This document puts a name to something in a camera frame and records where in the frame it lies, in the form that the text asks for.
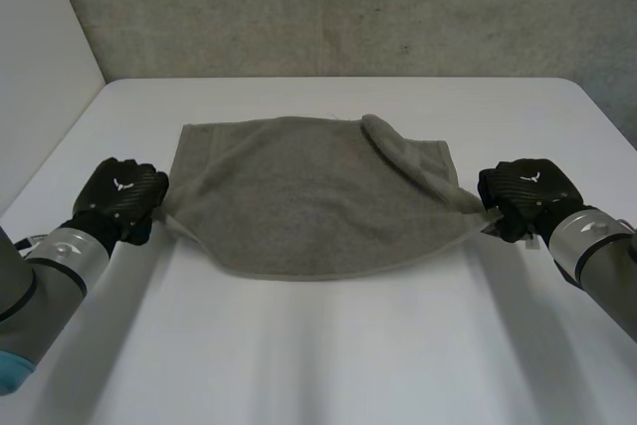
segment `table surface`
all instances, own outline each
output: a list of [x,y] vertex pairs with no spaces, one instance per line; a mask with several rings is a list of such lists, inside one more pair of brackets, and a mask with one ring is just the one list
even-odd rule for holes
[[[449,142],[461,185],[548,157],[590,204],[637,219],[637,154],[559,79],[185,79],[108,85],[1,219],[13,238],[70,214],[95,166],[168,170],[183,123],[375,113]],[[346,281],[229,276],[156,226],[123,245],[3,423],[621,424],[637,345],[548,252],[477,235],[404,270]]]

